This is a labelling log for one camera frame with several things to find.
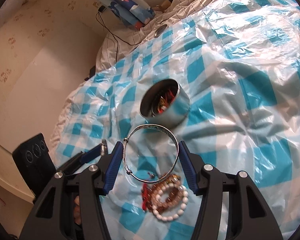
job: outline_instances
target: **checkered tablecloth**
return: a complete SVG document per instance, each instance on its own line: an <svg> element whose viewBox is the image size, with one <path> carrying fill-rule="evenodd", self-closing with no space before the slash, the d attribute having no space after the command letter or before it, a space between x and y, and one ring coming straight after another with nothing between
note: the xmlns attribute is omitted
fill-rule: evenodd
<svg viewBox="0 0 300 240"><path fill-rule="evenodd" d="M295 0L218 0L140 45L98 73L72 97L55 154L60 165L82 150L118 140L145 123L139 104L159 80L173 78L191 98L173 130L191 152L222 172L246 170L287 239L300 224L300 7ZM174 146L158 132L139 131L127 149L129 166L146 178L162 174ZM180 163L174 173L184 175ZM159 222L141 209L141 184L121 167L102 199L113 240L190 239L200 197L185 214ZM227 194L219 237L227 227Z"/></svg>

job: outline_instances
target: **white bead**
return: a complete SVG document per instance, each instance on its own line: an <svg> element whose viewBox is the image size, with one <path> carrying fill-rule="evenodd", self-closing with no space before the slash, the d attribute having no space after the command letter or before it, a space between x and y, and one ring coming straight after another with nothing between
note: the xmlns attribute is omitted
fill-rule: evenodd
<svg viewBox="0 0 300 240"><path fill-rule="evenodd" d="M179 209L177 213L178 213L179 216L182 216L184 211L182 209Z"/></svg>

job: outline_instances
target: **silver ring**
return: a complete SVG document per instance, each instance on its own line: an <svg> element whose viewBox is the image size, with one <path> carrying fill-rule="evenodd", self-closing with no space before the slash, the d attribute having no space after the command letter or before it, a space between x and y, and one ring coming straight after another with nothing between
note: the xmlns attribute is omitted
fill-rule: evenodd
<svg viewBox="0 0 300 240"><path fill-rule="evenodd" d="M129 169L128 164L127 164L127 159L126 159L126 146L127 143L129 142L129 139L131 137L132 134L134 134L136 131L140 130L140 129L152 129L152 130L157 130L160 132L165 133L166 135L168 135L171 140L173 141L174 145L176 146L176 150L177 150L177 156L176 156L176 160L174 161L174 164L172 165L171 169L168 171L168 173L166 175L164 175L162 178L154 180L154 181L148 181L148 180L144 180L144 179L139 179L136 175L134 175L132 173L132 171ZM136 180L141 181L143 183L148 183L148 184L154 184L154 183L160 183L161 181L165 180L167 177L169 177L169 175L171 174L171 172L173 171L174 167L177 164L178 161L178 157L179 157L179 145L178 145L178 141L176 139L176 137L173 135L173 133L168 130L167 128L158 125L158 124L142 124L137 126L129 135L128 137L126 137L123 140L123 166L125 168L125 170L127 171L128 175L131 175L132 177L134 177Z"/></svg>

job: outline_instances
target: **white board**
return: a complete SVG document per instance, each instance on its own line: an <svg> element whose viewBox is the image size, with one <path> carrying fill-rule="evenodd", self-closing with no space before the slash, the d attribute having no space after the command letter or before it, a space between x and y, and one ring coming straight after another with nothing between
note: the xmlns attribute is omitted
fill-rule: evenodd
<svg viewBox="0 0 300 240"><path fill-rule="evenodd" d="M89 27L72 22L42 48L2 109L2 147L12 153L20 143L41 132L49 148L65 99L89 76L102 41Z"/></svg>

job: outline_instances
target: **beige fabric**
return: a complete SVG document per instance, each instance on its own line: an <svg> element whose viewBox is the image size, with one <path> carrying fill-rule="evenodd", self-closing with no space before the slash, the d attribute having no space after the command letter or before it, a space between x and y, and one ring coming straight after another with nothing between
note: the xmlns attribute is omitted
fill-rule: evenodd
<svg viewBox="0 0 300 240"><path fill-rule="evenodd" d="M127 29L123 24L115 26L111 32L129 44L138 44L154 38L154 32L162 24L171 26L178 21L198 12L216 0L173 0L171 6L164 12L156 12L156 17L140 31ZM117 60L124 58L137 46L130 46L116 38L119 42ZM108 33L96 59L96 72L108 69L115 64L117 41Z"/></svg>

